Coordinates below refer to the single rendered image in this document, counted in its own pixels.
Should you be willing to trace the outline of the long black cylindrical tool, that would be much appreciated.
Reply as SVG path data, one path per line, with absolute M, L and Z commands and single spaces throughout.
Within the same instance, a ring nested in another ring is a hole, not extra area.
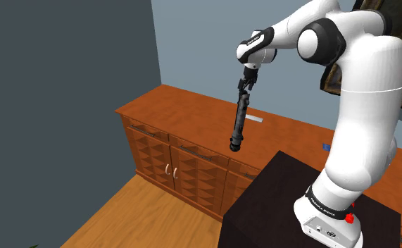
M 244 139 L 242 132 L 244 128 L 244 121 L 246 117 L 246 111 L 249 105 L 250 94 L 246 90 L 239 92 L 239 100 L 237 104 L 236 118 L 234 122 L 234 129 L 230 138 L 230 149 L 233 152 L 237 152 L 241 148 L 241 142 Z

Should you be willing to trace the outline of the wooden sideboard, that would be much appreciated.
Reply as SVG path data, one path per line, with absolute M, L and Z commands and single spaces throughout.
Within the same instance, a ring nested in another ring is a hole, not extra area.
M 238 152 L 230 150 L 236 105 L 161 85 L 118 109 L 136 173 L 222 224 L 225 213 L 279 151 L 320 171 L 333 131 L 250 110 Z M 400 213 L 402 149 L 365 195 Z

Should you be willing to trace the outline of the dark robot stand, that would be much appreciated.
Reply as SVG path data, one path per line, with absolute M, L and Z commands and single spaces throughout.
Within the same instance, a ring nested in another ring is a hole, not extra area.
M 279 151 L 225 213 L 218 248 L 328 248 L 303 233 L 294 202 L 319 171 Z M 365 195 L 355 201 L 363 248 L 400 248 L 401 215 Z

